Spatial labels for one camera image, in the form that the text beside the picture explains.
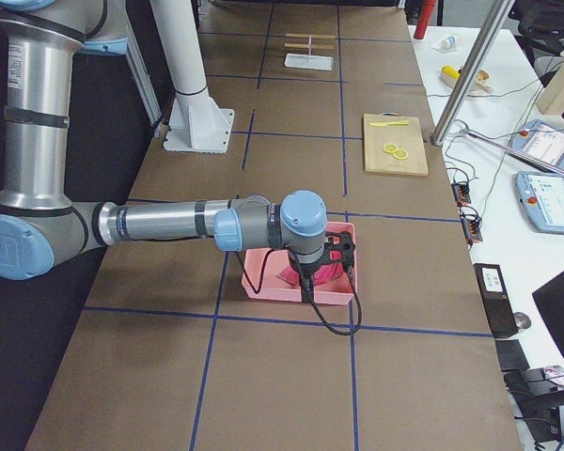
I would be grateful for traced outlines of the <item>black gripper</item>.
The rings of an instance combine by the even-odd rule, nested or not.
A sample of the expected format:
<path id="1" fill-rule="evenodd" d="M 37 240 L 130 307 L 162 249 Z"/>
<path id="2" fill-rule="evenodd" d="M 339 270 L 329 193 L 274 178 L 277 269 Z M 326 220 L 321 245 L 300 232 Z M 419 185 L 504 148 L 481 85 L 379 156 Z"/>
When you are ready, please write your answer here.
<path id="1" fill-rule="evenodd" d="M 326 270 L 322 270 L 324 256 L 319 256 L 311 262 L 304 262 L 303 256 L 289 251 L 290 263 L 290 284 L 300 285 L 303 281 L 310 280 L 315 286 L 323 285 L 327 282 Z"/>

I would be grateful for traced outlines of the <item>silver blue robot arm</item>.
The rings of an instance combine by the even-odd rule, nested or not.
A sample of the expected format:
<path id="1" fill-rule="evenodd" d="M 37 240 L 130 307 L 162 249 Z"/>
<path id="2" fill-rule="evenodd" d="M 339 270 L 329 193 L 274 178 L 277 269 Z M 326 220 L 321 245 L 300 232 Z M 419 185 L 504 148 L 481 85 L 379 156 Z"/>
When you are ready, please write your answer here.
<path id="1" fill-rule="evenodd" d="M 24 280 L 119 241 L 212 238 L 223 251 L 287 250 L 302 277 L 327 258 L 326 207 L 300 190 L 260 197 L 119 206 L 64 192 L 75 54 L 124 55 L 150 118 L 159 105 L 122 1 L 0 1 L 8 34 L 0 276 Z"/>

